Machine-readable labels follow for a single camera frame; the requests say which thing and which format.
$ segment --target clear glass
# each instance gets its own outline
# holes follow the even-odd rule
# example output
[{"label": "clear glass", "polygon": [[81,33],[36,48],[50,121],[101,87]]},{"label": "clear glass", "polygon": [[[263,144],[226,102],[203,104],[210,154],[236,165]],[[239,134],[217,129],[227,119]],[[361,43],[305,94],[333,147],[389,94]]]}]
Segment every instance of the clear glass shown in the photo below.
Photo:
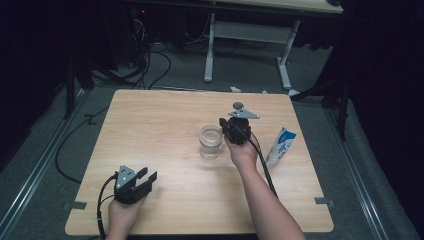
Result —
[{"label": "clear glass", "polygon": [[221,153],[223,140],[222,129],[214,125],[207,125],[200,131],[199,153],[204,159],[215,159]]}]

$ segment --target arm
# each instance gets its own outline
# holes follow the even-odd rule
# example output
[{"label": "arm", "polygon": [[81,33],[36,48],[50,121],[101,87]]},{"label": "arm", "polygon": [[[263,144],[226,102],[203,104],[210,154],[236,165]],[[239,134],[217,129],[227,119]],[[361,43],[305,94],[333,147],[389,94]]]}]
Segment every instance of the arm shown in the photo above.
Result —
[{"label": "arm", "polygon": [[251,143],[242,146],[225,138],[236,165],[249,205],[250,216],[259,239],[305,239],[297,222],[269,189],[256,169],[258,153]]},{"label": "arm", "polygon": [[106,240],[124,240],[137,220],[138,211],[143,205],[146,197],[140,201],[126,205],[116,200],[109,204],[109,231]]}]

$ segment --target wrist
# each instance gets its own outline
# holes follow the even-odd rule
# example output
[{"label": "wrist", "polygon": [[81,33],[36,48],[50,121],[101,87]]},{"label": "wrist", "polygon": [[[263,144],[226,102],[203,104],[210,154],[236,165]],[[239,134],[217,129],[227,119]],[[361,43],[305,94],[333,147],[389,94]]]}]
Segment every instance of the wrist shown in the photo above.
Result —
[{"label": "wrist", "polygon": [[253,164],[253,163],[241,164],[240,166],[237,166],[237,170],[242,176],[248,176],[248,175],[258,173],[258,170],[256,169],[256,164]]},{"label": "wrist", "polygon": [[106,240],[125,240],[128,237],[128,232],[125,227],[111,227],[106,235]]}]

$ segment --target cable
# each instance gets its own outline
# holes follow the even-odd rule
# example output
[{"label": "cable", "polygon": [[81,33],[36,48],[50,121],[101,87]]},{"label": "cable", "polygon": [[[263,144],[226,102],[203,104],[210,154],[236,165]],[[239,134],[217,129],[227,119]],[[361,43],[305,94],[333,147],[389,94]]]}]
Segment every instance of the cable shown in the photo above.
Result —
[{"label": "cable", "polygon": [[195,40],[193,40],[193,41],[191,41],[191,42],[186,42],[186,43],[185,43],[186,45],[189,45],[189,44],[192,44],[192,43],[202,42],[202,41],[204,41],[204,40],[206,40],[206,39],[209,39],[209,37],[205,37],[205,38],[203,38],[203,39],[202,39],[202,37],[203,37],[203,35],[205,35],[206,29],[208,29],[208,25],[209,25],[210,17],[211,17],[211,14],[209,13],[209,14],[208,14],[208,18],[206,19],[205,27],[203,28],[203,32],[200,34],[200,36],[199,36],[197,39],[195,39]]},{"label": "cable", "polygon": [[224,41],[224,40],[221,40],[221,42],[224,42],[224,43],[226,43],[226,42],[230,42],[230,43],[231,42],[235,42],[234,48],[231,49],[231,50],[229,50],[229,51],[220,51],[220,50],[218,50],[217,48],[214,47],[214,51],[217,52],[217,53],[221,53],[221,54],[229,54],[229,53],[235,52],[239,48],[239,46],[240,46],[240,41],[234,41],[234,40],[232,40],[232,41],[230,41],[230,40]]},{"label": "cable", "polygon": [[134,83],[134,86],[132,87],[132,89],[134,89],[137,84],[143,83],[143,89],[146,89],[146,86],[144,85],[144,76],[146,75],[147,71],[150,68],[150,54],[151,54],[151,49],[152,49],[152,45],[149,45],[149,48],[147,49],[147,63],[146,63],[146,68],[144,69],[143,73],[141,74],[141,76],[138,78],[138,80]]},{"label": "cable", "polygon": [[202,43],[202,42],[204,42],[204,41],[206,41],[208,39],[209,38],[204,38],[204,39],[199,40],[197,42],[193,42],[193,43],[187,44],[186,47],[188,47],[190,49],[193,49],[193,50],[203,50],[203,49],[206,49],[208,47],[208,43],[204,43],[200,47],[193,47],[192,45]]},{"label": "cable", "polygon": [[256,83],[251,83],[251,84],[255,85],[256,87],[258,87],[258,88],[260,88],[260,89],[262,89],[262,93],[268,93],[268,92],[266,91],[266,89],[265,89],[264,87],[262,87],[261,85],[256,84]]},{"label": "cable", "polygon": [[[258,146],[259,146],[259,141],[256,138],[255,134],[253,134],[253,132],[252,132],[252,135],[253,135],[253,137],[255,137],[255,140],[256,140],[256,142],[258,143]],[[259,154],[259,158],[261,159],[262,168],[264,169],[265,177],[266,177],[266,180],[268,182],[269,188],[274,193],[275,197],[278,198],[277,191],[275,190],[274,184],[272,183],[271,175],[269,174],[268,167],[266,166],[265,159],[264,159],[264,157],[262,155],[262,150],[260,150],[260,146],[259,146],[259,150],[258,150],[256,148],[255,144],[252,142],[252,140],[250,140],[250,139],[248,139],[248,140],[249,140],[250,144],[253,145],[253,147],[256,149],[256,151]]]},{"label": "cable", "polygon": [[108,200],[111,197],[115,197],[115,195],[110,195],[109,197],[104,198],[100,203],[103,204],[104,201]]},{"label": "cable", "polygon": [[267,47],[270,47],[270,46],[276,45],[276,43],[266,42],[266,43],[263,43],[263,45],[262,45],[262,46],[255,46],[255,45],[253,45],[253,44],[248,44],[248,42],[253,43],[252,41],[242,41],[242,42],[240,43],[240,45],[241,45],[241,46],[244,46],[244,47],[254,48],[254,49],[264,49],[264,48],[267,48]]},{"label": "cable", "polygon": [[[142,36],[141,36],[141,42],[140,42],[140,43],[143,43],[144,36],[146,35],[146,28],[144,27],[143,23],[140,20],[134,18],[133,21],[135,21],[135,22],[137,22],[139,24],[138,29],[135,32],[136,34],[138,34],[138,32],[140,31],[141,28],[143,28],[143,32],[142,32]],[[138,45],[137,37],[134,36],[134,35],[133,35],[133,37],[135,39],[135,44],[138,47],[139,45]]]},{"label": "cable", "polygon": [[118,178],[118,172],[115,172],[115,174],[111,177],[109,177],[108,180],[103,184],[102,189],[100,190],[99,199],[97,201],[97,225],[99,227],[100,237],[102,239],[106,239],[106,233],[105,229],[103,227],[103,219],[102,219],[102,211],[100,210],[100,207],[102,206],[102,203],[104,200],[110,198],[111,196],[107,197],[106,199],[102,200],[103,192],[106,188],[106,186],[110,183],[110,181]]},{"label": "cable", "polygon": [[56,155],[55,155],[55,166],[56,166],[56,169],[57,169],[57,171],[63,176],[63,177],[65,177],[65,178],[67,178],[67,179],[69,179],[69,180],[71,180],[72,182],[75,182],[75,183],[78,183],[78,184],[81,184],[81,181],[80,180],[77,180],[77,179],[75,179],[75,178],[72,178],[72,177],[70,177],[70,176],[68,176],[67,174],[65,174],[63,171],[62,171],[62,169],[60,168],[60,166],[59,166],[59,153],[60,153],[60,151],[61,151],[61,149],[62,149],[62,147],[63,147],[63,145],[66,143],[66,141],[69,139],[69,137],[76,131],[76,130],[78,130],[82,125],[84,125],[84,124],[86,124],[87,122],[89,122],[91,119],[93,119],[94,117],[96,117],[97,115],[99,115],[100,113],[102,113],[102,112],[104,112],[106,109],[108,109],[109,107],[106,107],[106,108],[104,108],[104,109],[102,109],[101,111],[99,111],[98,113],[96,113],[96,114],[94,114],[94,115],[92,115],[92,116],[90,116],[90,118],[88,118],[87,120],[85,120],[85,121],[83,121],[83,122],[81,122],[80,124],[78,124],[78,126],[76,126],[71,132],[69,132],[68,133],[68,135],[63,139],[63,141],[60,143],[60,145],[59,145],[59,147],[58,147],[58,149],[57,149],[57,151],[56,151]]},{"label": "cable", "polygon": [[152,86],[153,86],[153,84],[155,84],[157,81],[159,81],[163,76],[165,76],[165,74],[167,74],[168,72],[169,72],[169,69],[171,68],[171,59],[169,59],[169,57],[167,57],[165,54],[163,54],[163,53],[160,53],[160,52],[156,52],[156,54],[159,54],[159,55],[162,55],[163,57],[165,57],[167,60],[168,60],[168,62],[169,62],[169,65],[168,65],[168,68],[166,69],[166,71],[160,76],[160,77],[158,77],[158,78],[156,78],[151,84],[150,84],[150,86],[149,86],[149,88],[147,89],[147,90],[150,90],[151,88],[152,88]]}]

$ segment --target forearm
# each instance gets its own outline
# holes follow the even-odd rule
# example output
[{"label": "forearm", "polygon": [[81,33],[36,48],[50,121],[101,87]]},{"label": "forearm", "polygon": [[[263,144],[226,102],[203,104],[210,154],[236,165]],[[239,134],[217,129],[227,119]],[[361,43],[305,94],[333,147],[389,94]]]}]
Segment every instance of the forearm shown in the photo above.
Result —
[{"label": "forearm", "polygon": [[106,240],[125,240],[128,237],[128,231],[125,228],[110,228],[106,235]]},{"label": "forearm", "polygon": [[256,168],[239,169],[258,238],[305,239],[299,225],[275,197]]}]

